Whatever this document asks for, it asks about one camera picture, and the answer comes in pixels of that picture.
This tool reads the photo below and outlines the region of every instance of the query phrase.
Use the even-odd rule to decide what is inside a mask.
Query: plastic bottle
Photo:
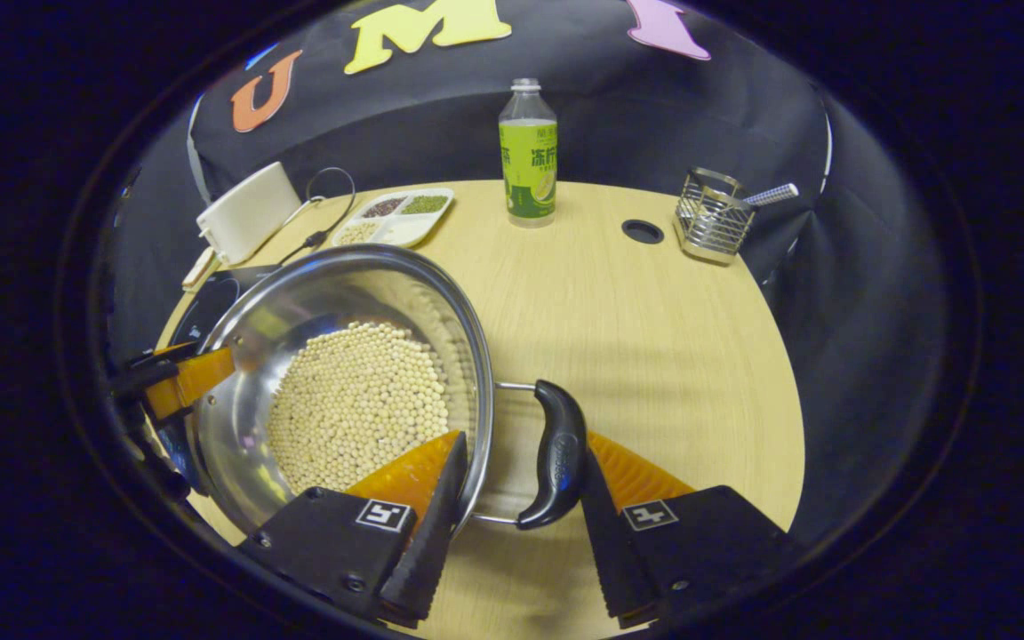
[[[556,218],[557,122],[536,78],[512,81],[500,127],[505,205],[513,224],[545,226]]]

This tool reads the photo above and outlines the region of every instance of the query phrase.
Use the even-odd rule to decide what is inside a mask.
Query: stainless steel pot
[[[440,355],[447,375],[447,426],[466,434],[470,455],[456,530],[473,515],[484,481],[497,386],[534,390],[544,406],[537,459],[540,490],[516,518],[474,516],[532,528],[574,506],[586,467],[587,432],[573,398],[547,381],[496,384],[480,323],[446,272],[397,247],[353,245],[272,272],[237,300],[200,348],[203,353],[227,346],[236,361],[236,373],[199,402],[188,437],[202,481],[244,534],[251,535],[295,497],[266,445],[272,393],[306,340],[353,321],[411,329]]]

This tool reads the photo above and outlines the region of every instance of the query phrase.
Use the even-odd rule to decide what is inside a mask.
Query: divided plate
[[[350,227],[367,222],[375,222],[378,223],[378,227],[374,230],[374,234],[360,242],[412,247],[424,240],[424,237],[429,234],[434,224],[437,224],[438,219],[444,215],[444,211],[453,204],[453,189],[435,186],[431,187],[431,189],[412,189],[378,196],[377,199],[370,200],[369,203],[358,208],[357,213],[352,218],[347,219],[346,223],[342,224],[342,227],[339,227],[338,231],[334,234],[331,246],[340,246],[343,240],[342,236],[345,236]],[[414,202],[414,199],[418,198],[418,196],[443,196],[446,200],[444,200],[443,206],[437,211],[429,213],[401,213],[406,211],[406,207],[410,206],[410,203]],[[401,199],[401,202],[388,215],[367,218],[367,212],[375,204],[390,199]]]

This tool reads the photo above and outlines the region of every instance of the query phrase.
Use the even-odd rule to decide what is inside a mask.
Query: orange letter
[[[284,105],[287,93],[292,88],[292,68],[295,66],[295,58],[301,54],[302,49],[299,49],[272,66],[271,96],[259,109],[255,109],[255,88],[259,85],[259,81],[263,80],[261,76],[241,86],[234,96],[231,96],[231,122],[236,126],[236,131],[248,133],[256,126],[271,120],[272,115]]]

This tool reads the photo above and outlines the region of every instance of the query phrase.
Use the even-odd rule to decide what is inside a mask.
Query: bottle cap
[[[512,81],[513,91],[539,91],[540,81],[536,78],[516,78]]]

